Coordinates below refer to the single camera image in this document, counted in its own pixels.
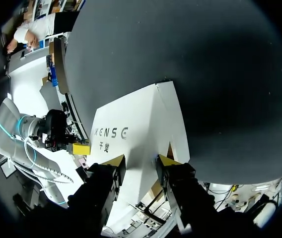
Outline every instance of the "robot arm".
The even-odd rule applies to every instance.
[[[24,172],[23,174],[30,171],[34,174],[43,172],[44,174],[41,173],[43,179],[40,179],[40,181],[43,187],[49,186],[45,189],[47,197],[60,203],[64,202],[63,197],[55,186],[50,186],[48,183],[48,181],[54,182],[55,178],[63,175],[60,167],[56,162],[49,160],[32,146],[24,144],[22,141],[28,139],[29,136],[37,136],[41,133],[44,124],[44,119],[21,115],[16,105],[9,98],[4,99],[0,106],[0,154],[10,158],[12,163]],[[45,146],[37,141],[37,147]]]

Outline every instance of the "dark gray surface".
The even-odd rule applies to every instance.
[[[66,54],[87,133],[95,111],[173,80],[197,178],[282,176],[282,43],[247,0],[88,0]]]

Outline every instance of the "cable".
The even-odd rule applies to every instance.
[[[27,173],[25,173],[25,172],[24,172],[23,170],[21,170],[19,167],[17,167],[17,166],[15,166],[15,167],[16,167],[23,175],[25,175],[27,178],[29,178],[30,180],[32,180],[32,181],[36,182],[37,184],[39,184],[42,189],[45,189],[45,188],[43,187],[43,185],[42,185],[38,180],[34,179],[33,177],[31,177],[30,175],[28,175]]]
[[[162,204],[161,204],[160,206],[158,206],[158,207],[154,210],[154,212],[152,212],[152,214],[154,214],[165,202],[166,202],[166,201],[162,202]]]
[[[231,193],[232,193],[232,188],[233,188],[233,186],[230,188],[230,190],[228,191],[228,194],[225,196],[225,198],[221,201],[221,203],[219,204],[219,206],[216,208],[216,211],[219,209],[219,207],[223,204],[223,202],[225,201],[225,200],[227,200],[229,197],[230,197],[230,195],[231,195]]]
[[[70,177],[68,177],[67,175],[65,175],[65,174],[63,174],[63,173],[61,173],[61,172],[58,172],[58,171],[56,171],[56,170],[53,170],[53,169],[51,169],[51,168],[48,168],[48,167],[45,167],[45,166],[42,166],[42,165],[37,164],[37,163],[35,162],[35,161],[36,161],[36,157],[35,157],[35,156],[34,156],[34,160],[32,160],[32,159],[31,159],[31,156],[30,156],[30,154],[29,154],[29,152],[28,152],[28,149],[27,149],[27,142],[28,142],[29,140],[31,140],[31,138],[29,138],[29,137],[25,138],[25,140],[24,140],[24,149],[25,149],[25,153],[26,153],[26,155],[27,155],[27,158],[33,163],[33,165],[35,165],[35,166],[37,166],[37,167],[39,167],[39,168],[41,168],[41,169],[43,169],[43,170],[46,170],[46,171],[48,171],[48,172],[54,173],[54,174],[56,174],[56,175],[58,175],[58,176],[62,176],[62,177],[66,178],[67,180],[70,181],[70,182],[62,182],[62,183],[73,183],[73,180],[72,180]]]
[[[28,171],[27,169],[23,168],[23,167],[22,167],[20,164],[18,164],[17,162],[15,162],[15,161],[13,161],[13,160],[12,160],[12,162],[13,162],[14,166],[16,166],[17,168],[23,170],[23,171],[26,172],[27,174],[32,175],[32,176],[34,176],[34,177],[37,177],[37,178],[39,178],[39,179],[43,179],[43,180],[45,180],[45,181],[47,181],[47,182],[62,183],[62,184],[69,183],[69,182],[55,181],[55,180],[53,180],[53,179],[49,179],[49,178],[46,178],[46,177],[42,177],[42,176],[40,176],[40,175],[37,175],[37,174],[35,174],[35,173],[33,173],[33,172],[31,172],[31,171]]]
[[[213,192],[213,191],[211,191],[211,190],[209,190],[209,192],[214,193],[214,194],[217,194],[217,195],[222,195],[222,194],[226,194],[226,193],[228,193],[228,191],[226,191],[226,192],[222,192],[222,193],[217,193],[217,192]]]
[[[114,231],[110,227],[107,227],[107,226],[103,226],[103,227],[108,228],[109,230],[111,230],[112,234],[114,234],[114,235],[116,234],[116,233],[114,233]]]

